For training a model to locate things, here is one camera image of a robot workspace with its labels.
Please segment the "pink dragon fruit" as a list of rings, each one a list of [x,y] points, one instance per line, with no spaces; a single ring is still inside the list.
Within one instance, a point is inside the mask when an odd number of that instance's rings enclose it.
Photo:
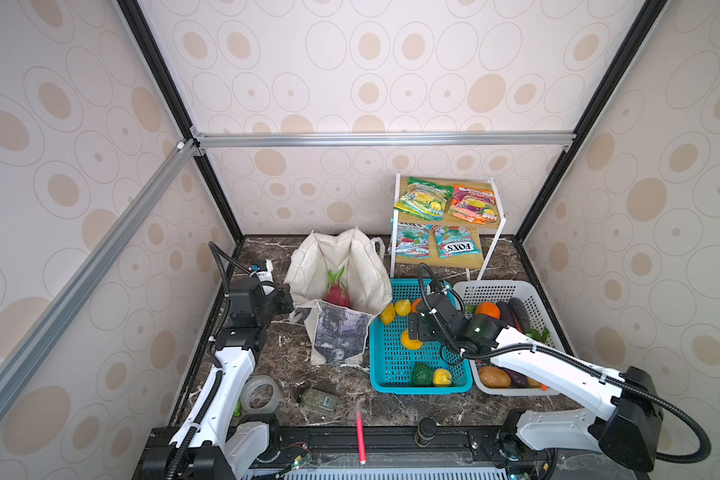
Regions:
[[[337,271],[329,270],[327,272],[329,288],[327,293],[324,295],[323,300],[336,306],[350,308],[351,299],[349,293],[346,287],[341,283],[344,272],[344,266]]]

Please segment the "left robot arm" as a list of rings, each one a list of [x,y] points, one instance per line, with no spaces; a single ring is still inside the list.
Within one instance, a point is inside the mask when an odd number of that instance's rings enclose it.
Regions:
[[[191,412],[171,438],[150,440],[136,479],[240,479],[261,455],[276,454],[274,422],[255,414],[229,432],[274,317],[294,310],[289,289],[269,273],[228,283],[220,332],[210,345],[212,368]]]

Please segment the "yellow orange mango toy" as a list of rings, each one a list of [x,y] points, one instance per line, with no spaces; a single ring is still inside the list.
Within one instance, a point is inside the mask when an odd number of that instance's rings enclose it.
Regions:
[[[422,341],[410,338],[408,329],[402,331],[400,336],[400,343],[405,349],[410,351],[418,351],[423,347]]]

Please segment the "green snack packet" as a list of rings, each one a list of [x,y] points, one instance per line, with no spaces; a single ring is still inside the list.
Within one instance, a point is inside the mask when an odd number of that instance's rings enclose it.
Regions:
[[[409,177],[394,209],[419,219],[441,221],[453,192],[453,186]]]

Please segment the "white canvas grocery bag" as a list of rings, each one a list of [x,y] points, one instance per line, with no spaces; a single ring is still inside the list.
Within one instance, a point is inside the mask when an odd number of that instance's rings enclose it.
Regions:
[[[359,365],[369,328],[392,301],[383,241],[357,228],[338,235],[313,232],[292,254],[285,277],[303,321],[314,366]]]

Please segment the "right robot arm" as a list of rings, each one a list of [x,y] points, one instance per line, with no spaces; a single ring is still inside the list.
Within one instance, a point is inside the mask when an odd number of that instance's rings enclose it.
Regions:
[[[711,454],[711,440],[703,427],[660,398],[650,375],[639,368],[620,372],[597,366],[538,342],[500,318],[467,317],[460,297],[444,289],[416,300],[412,314],[426,337],[460,360],[522,374],[579,404],[577,410],[554,414],[511,415],[497,437],[505,458],[520,447],[598,451],[625,468],[648,473],[659,461],[694,464]],[[694,452],[660,451],[666,414],[695,434],[698,447]]]

